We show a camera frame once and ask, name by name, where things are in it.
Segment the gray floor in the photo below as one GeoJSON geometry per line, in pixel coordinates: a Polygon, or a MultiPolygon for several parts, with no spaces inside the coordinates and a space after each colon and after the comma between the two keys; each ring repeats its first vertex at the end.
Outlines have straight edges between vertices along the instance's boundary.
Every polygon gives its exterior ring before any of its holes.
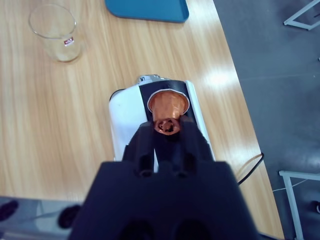
{"type": "MultiPolygon", "coordinates": [[[[310,0],[214,0],[251,115],[272,189],[279,170],[320,173],[320,27],[283,21],[310,0]]],[[[299,20],[311,23],[320,6],[299,20]]],[[[320,239],[320,182],[294,189],[306,240],[320,239]]],[[[274,192],[286,239],[295,236],[284,190],[274,192]]]]}

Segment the wood grain surface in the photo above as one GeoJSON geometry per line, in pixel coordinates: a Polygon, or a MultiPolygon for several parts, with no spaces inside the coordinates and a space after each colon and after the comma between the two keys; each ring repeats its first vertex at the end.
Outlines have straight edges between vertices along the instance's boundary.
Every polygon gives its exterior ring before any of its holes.
{"type": "MultiPolygon", "coordinates": [[[[212,0],[188,0],[184,24],[117,18],[103,0],[52,2],[78,21],[83,53],[72,63],[52,61],[28,26],[47,1],[0,1],[0,195],[83,200],[100,163],[114,157],[109,97],[145,74],[194,83],[215,156],[238,178],[257,162],[212,0]]],[[[264,163],[241,190],[259,231],[283,238],[264,163]]]]}

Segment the blue tray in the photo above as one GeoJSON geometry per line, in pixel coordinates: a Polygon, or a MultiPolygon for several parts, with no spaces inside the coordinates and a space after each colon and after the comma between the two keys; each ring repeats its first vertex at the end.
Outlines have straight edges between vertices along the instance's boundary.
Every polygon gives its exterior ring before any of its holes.
{"type": "Polygon", "coordinates": [[[105,0],[105,5],[120,18],[184,23],[189,17],[186,0],[105,0]]]}

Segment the drinking glass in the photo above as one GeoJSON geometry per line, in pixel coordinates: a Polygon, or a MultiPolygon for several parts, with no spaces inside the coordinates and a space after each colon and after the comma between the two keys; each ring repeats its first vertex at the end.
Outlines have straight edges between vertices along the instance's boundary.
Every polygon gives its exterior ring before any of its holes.
{"type": "Polygon", "coordinates": [[[81,53],[77,22],[71,12],[57,4],[42,4],[29,15],[29,25],[54,60],[70,62],[81,53]]]}

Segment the copper coffee capsule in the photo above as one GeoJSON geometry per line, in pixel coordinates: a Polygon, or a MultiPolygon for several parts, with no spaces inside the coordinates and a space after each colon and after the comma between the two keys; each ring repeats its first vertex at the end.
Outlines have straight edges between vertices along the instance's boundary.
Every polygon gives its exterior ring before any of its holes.
{"type": "Polygon", "coordinates": [[[182,92],[161,89],[150,96],[147,106],[152,112],[154,129],[172,135],[180,131],[178,119],[187,112],[190,102],[182,92]]]}

